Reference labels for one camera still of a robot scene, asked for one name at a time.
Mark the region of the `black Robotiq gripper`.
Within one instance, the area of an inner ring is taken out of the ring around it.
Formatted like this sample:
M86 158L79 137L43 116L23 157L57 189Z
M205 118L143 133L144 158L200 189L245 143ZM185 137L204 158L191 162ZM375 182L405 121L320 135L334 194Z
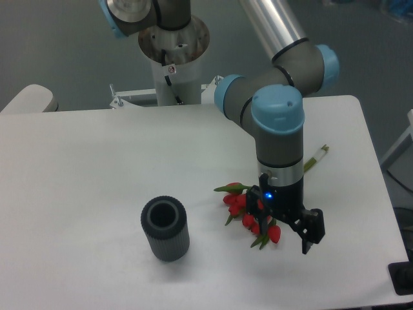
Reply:
M257 221L260 234L268 231L268 216L289 225L302 239L302 253L307 254L324 237L324 217L321 209L304 208L303 184L301 178L292 185L275 187L269 176L260 176L259 187L253 185L246 192L246 212Z

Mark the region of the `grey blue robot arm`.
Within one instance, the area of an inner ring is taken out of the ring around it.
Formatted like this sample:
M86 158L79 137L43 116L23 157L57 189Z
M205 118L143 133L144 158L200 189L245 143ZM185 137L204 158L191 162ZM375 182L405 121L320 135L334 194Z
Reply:
M137 34L152 62L157 103L193 105L201 101L195 63L210 35L191 12L190 1L101 1L117 37ZM241 6L268 54L272 68L249 79L229 75L217 83L214 103L255 140L259 183L247 190L247 213L269 231L268 217L291 227L302 251L325 235L323 213L303 205L303 98L336 82L339 61L326 45L314 45L286 1L242 1Z

